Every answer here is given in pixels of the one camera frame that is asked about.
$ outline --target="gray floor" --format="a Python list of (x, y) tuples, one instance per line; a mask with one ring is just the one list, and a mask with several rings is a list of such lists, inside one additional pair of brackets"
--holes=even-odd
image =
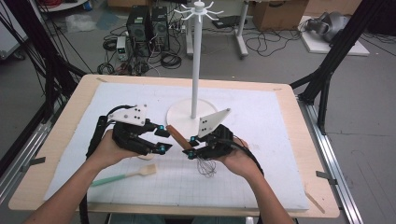
[[(102, 28), (90, 32), (67, 34), (67, 38), (95, 71), (104, 61), (103, 37), (123, 25), (126, 20), (114, 17), (120, 12), (97, 7), (91, 12), (69, 10), (55, 19), (62, 20), (72, 13), (91, 15), (94, 21), (107, 21)], [(253, 27), (251, 21), (247, 28)], [(377, 45), (396, 53), (396, 45)], [(326, 129), (332, 141), (349, 189), (365, 223), (394, 223), (396, 220), (396, 58), (364, 40), (361, 43), (369, 57), (347, 56), (336, 70), (330, 88)], [(258, 42), (251, 42), (257, 47)], [(282, 44), (275, 43), (276, 48)], [(302, 40), (288, 45), (271, 55), (261, 57), (250, 50), (245, 60), (240, 60), (234, 38), (225, 34), (204, 34), (201, 58), (201, 78), (249, 82), (291, 83), (315, 71), (325, 55), (308, 53)], [(69, 60), (87, 70), (76, 54), (69, 52)], [(146, 73), (148, 77), (191, 78), (192, 61), (185, 50), (179, 54), (183, 61), (176, 70), (157, 68)], [(44, 98), (32, 65), (28, 60), (0, 62), (0, 156), (9, 149), (21, 130), (41, 106)], [(10, 211), (7, 200), (0, 206), (2, 223), (20, 223), (26, 212)], [(100, 223), (105, 216), (94, 216)], [(300, 223), (346, 223), (345, 217), (337, 219), (299, 218)]]

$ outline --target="white paper sheet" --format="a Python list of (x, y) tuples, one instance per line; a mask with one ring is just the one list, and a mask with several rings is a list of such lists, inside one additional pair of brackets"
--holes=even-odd
[[(61, 157), (45, 200), (85, 161), (99, 116), (118, 105), (147, 105), (148, 118), (165, 125), (167, 109), (189, 96), (191, 88), (185, 87), (102, 83)], [(308, 209), (276, 95), (269, 91), (200, 88), (198, 96), (218, 110), (231, 108), (232, 113), (223, 124), (249, 143), (283, 206), (288, 210)], [(228, 171), (221, 162), (216, 162), (215, 176), (207, 178), (198, 173), (197, 161), (188, 160), (172, 137), (161, 138), (153, 133), (141, 137), (173, 146), (166, 155), (156, 155), (152, 161), (125, 159), (102, 171), (96, 179), (137, 171), (151, 163), (157, 164), (158, 172), (90, 188), (89, 202), (257, 207), (248, 183)]]

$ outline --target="wrist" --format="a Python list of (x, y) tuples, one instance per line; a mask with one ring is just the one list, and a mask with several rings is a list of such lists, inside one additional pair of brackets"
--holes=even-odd
[(87, 159), (83, 166), (87, 169), (87, 171), (97, 174), (99, 174), (104, 169), (100, 164), (90, 159)]
[(245, 174), (243, 177), (249, 184), (252, 182), (256, 182), (259, 179), (264, 179), (264, 175), (262, 175), (259, 169), (255, 169), (253, 172)]

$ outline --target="wooden table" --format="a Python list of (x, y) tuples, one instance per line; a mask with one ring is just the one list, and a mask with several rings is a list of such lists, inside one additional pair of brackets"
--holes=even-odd
[[(37, 158), (46, 157), (46, 162), (30, 167), (21, 184), (9, 202), (13, 210), (36, 210), (44, 200), (51, 179), (54, 176), (58, 161), (77, 128), (82, 115), (101, 82), (133, 83), (164, 86), (189, 87), (190, 79), (162, 77), (113, 77), (85, 76), (62, 115), (58, 118), (48, 139), (37, 154)], [(306, 127), (300, 107), (289, 85), (200, 80), (200, 87), (217, 89), (236, 89), (254, 91), (273, 91), (276, 94), (283, 114), (291, 147), (300, 171), (305, 194), (309, 201), (309, 210), (289, 212), (292, 217), (338, 217), (338, 205), (332, 194), (327, 179), (316, 176), (316, 171), (323, 172), (318, 153)], [(140, 213), (183, 216), (258, 216), (258, 209), (246, 208), (213, 208), (213, 207), (179, 207), (163, 205), (135, 205), (114, 203), (90, 203), (92, 212)]]

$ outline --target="hand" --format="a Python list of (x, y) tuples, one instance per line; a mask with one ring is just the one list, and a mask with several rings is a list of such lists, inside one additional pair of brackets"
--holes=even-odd
[(95, 168), (103, 170), (114, 165), (122, 159), (139, 156), (136, 152), (128, 151), (117, 146), (113, 138), (113, 130), (107, 130), (99, 146), (88, 158)]
[[(248, 147), (242, 139), (235, 138), (234, 141), (240, 146)], [(260, 172), (256, 163), (240, 149), (234, 149), (230, 154), (217, 158), (217, 161), (221, 161), (231, 172), (244, 178)]]

